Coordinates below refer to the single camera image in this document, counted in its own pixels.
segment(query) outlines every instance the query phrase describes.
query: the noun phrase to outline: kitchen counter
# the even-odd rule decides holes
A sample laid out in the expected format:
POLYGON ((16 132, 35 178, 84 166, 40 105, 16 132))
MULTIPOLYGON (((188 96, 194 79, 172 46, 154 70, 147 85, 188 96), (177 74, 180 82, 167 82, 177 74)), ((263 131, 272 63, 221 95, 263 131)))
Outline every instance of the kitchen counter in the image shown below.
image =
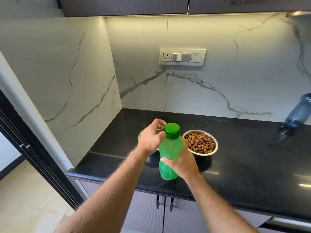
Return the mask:
MULTIPOLYGON (((196 162, 208 184, 233 207, 311 222, 310 125, 303 125, 285 147, 277 149, 270 144, 282 123, 122 109, 67 176, 103 182, 155 118, 179 124, 181 135, 198 129, 216 138, 218 151, 196 162)), ((158 152, 149 157, 136 189, 194 200, 182 178, 161 178, 159 160, 158 152)))

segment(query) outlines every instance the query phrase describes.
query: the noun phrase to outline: green plastic bottle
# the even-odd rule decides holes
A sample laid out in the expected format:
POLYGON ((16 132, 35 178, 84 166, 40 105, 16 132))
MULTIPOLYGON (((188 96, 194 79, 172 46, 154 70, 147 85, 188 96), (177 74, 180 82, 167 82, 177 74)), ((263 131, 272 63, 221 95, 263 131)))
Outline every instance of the green plastic bottle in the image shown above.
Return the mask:
MULTIPOLYGON (((173 160, 180 156, 184 147, 183 139, 180 136, 180 126, 176 123, 168 123, 165 126, 166 138, 162 141, 159 151, 160 156, 173 160)), ((174 180, 178 177, 176 172, 169 166, 160 161, 159 163, 160 174, 166 181, 174 180)))

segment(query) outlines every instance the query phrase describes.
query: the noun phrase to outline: hand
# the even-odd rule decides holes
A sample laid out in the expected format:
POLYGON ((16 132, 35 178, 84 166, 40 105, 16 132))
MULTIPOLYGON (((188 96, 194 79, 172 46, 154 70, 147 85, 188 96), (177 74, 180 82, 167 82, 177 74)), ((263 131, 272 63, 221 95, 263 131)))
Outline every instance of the hand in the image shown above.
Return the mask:
POLYGON ((193 154, 188 150, 189 142, 183 138, 184 148, 177 159, 169 160, 167 158, 161 158, 165 165, 171 167, 178 176, 183 178, 186 182, 191 178, 200 174, 193 154))
POLYGON ((147 157, 156 152, 166 137, 166 132, 163 131, 166 124, 167 123, 161 119, 155 119, 142 132, 137 148, 141 149, 143 153, 147 154, 147 157))

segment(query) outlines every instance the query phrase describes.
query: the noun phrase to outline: black handle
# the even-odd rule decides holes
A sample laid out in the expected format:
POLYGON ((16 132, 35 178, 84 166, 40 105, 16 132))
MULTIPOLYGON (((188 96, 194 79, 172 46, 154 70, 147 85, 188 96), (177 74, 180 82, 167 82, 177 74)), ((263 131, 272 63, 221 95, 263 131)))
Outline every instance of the black handle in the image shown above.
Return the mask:
POLYGON ((173 211, 174 198, 171 198, 171 206, 169 207, 169 211, 173 211))
POLYGON ((159 209, 159 207, 160 207, 160 196, 157 195, 156 196, 156 208, 159 209))

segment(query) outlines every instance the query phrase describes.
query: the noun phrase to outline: kibble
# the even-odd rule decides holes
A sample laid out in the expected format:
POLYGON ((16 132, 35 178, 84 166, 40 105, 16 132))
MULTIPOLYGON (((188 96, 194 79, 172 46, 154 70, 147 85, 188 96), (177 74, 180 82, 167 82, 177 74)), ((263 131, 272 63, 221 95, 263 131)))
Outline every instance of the kibble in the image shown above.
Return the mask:
POLYGON ((215 141, 205 134, 190 133, 185 136, 189 141, 189 149, 200 154, 209 154, 215 149, 215 141))

